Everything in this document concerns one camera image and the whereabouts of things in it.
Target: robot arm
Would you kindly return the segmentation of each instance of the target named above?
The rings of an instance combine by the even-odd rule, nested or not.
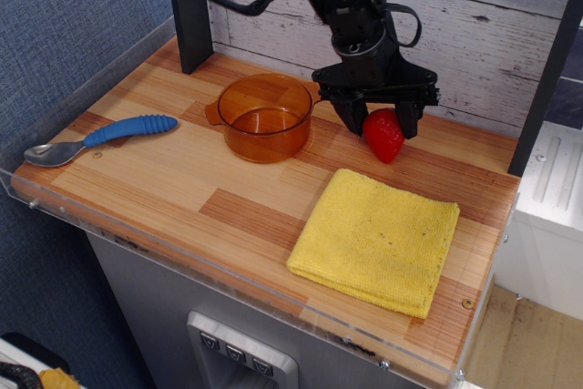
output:
[[[260,14],[272,0],[251,5],[222,5],[242,14]],[[363,133],[368,116],[367,102],[389,103],[395,111],[406,138],[417,134],[417,121],[426,105],[437,105],[437,74],[407,62],[400,46],[414,46],[421,36],[421,22],[409,7],[388,4],[386,0],[308,0],[321,20],[330,27],[332,47],[341,63],[320,68],[312,74],[320,85],[322,99],[330,100],[334,109],[353,133]],[[392,13],[411,14],[417,20],[417,32],[411,43],[397,39]]]

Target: strawberry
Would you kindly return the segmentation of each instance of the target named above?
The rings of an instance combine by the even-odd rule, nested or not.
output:
[[[404,143],[399,119],[392,109],[373,111],[364,120],[363,136],[374,155],[383,163],[390,163]]]

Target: transparent orange pot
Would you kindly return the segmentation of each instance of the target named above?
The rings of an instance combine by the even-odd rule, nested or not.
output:
[[[211,125],[222,125],[227,145],[239,157],[274,163],[292,157],[306,143],[319,100],[292,77],[261,74],[225,87],[205,113]]]

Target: yellow towel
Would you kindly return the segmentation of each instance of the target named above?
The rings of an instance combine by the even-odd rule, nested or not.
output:
[[[332,289],[427,317],[459,208],[338,170],[287,266]]]

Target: blue spoon handle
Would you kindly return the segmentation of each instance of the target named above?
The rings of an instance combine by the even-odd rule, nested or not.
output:
[[[160,132],[170,131],[178,123],[175,118],[169,118],[168,116],[137,116],[136,118],[125,118],[92,132],[85,137],[83,144],[91,148],[92,146],[100,145],[114,138],[141,134],[158,134]]]

